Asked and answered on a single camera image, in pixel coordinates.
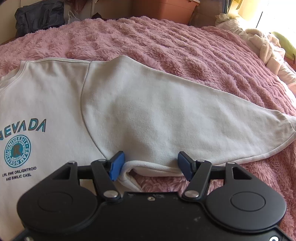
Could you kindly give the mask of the pink fluffy blanket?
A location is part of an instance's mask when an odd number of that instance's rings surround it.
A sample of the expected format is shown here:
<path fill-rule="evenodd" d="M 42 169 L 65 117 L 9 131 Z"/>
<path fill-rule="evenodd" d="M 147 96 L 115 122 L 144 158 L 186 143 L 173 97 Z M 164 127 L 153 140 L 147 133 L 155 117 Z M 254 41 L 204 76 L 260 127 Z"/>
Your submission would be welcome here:
<path fill-rule="evenodd" d="M 126 56 L 154 70 L 227 92 L 295 117 L 295 97 L 236 35 L 147 17 L 84 20 L 37 31 L 1 46 L 1 78 L 22 61 L 111 61 Z M 267 159 L 295 158 L 295 140 Z"/>

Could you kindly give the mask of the white Nevada sweatshirt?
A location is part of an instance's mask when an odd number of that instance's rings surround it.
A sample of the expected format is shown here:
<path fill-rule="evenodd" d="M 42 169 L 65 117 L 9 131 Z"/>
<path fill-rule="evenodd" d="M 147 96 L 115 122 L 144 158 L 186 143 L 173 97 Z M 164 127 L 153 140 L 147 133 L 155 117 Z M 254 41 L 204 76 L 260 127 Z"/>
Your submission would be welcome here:
<path fill-rule="evenodd" d="M 269 158 L 295 140 L 295 117 L 126 56 L 22 61 L 1 78 L 1 238 L 21 230 L 18 199 L 68 161 L 126 156 L 129 175 L 178 176 L 177 154 L 222 165 Z"/>

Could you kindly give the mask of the dark blue bag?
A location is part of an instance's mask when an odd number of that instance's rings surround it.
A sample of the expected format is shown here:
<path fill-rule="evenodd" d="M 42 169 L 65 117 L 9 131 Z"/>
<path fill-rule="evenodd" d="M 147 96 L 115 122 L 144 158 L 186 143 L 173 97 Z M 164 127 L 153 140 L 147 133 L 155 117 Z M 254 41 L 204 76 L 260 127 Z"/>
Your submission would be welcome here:
<path fill-rule="evenodd" d="M 18 8 L 15 13 L 16 38 L 28 33 L 48 28 L 57 28 L 65 24 L 63 1 L 39 1 Z"/>

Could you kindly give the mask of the green plush toy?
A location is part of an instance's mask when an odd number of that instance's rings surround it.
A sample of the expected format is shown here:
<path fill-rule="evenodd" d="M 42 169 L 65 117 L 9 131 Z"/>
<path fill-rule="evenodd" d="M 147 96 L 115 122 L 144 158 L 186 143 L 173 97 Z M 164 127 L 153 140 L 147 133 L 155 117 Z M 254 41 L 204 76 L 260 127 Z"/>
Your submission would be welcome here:
<path fill-rule="evenodd" d="M 296 52 L 293 44 L 280 33 L 273 32 L 273 34 L 277 37 L 277 39 L 279 39 L 281 47 L 285 49 L 285 56 L 288 57 L 290 60 L 294 60 Z"/>

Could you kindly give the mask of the brown plastic storage box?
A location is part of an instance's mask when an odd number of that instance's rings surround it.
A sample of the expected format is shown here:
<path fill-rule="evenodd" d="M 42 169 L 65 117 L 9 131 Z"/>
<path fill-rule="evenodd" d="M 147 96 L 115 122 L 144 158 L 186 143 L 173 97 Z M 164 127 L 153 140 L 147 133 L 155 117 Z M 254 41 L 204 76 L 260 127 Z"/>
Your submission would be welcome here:
<path fill-rule="evenodd" d="M 199 4 L 200 1 L 189 0 L 138 0 L 132 1 L 132 15 L 187 25 Z"/>

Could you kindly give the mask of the pale pink crumpled bedding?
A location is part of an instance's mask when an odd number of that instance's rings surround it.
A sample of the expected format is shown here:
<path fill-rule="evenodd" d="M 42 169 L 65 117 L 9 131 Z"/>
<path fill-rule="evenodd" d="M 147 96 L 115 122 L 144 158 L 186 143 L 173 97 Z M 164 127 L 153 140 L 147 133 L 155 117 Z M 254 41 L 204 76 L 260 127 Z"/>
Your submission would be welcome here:
<path fill-rule="evenodd" d="M 244 30 L 236 18 L 227 18 L 223 22 L 217 22 L 216 27 L 238 35 L 264 65 L 295 94 L 295 71 L 284 60 L 285 50 L 274 34 L 265 34 L 258 29 Z"/>

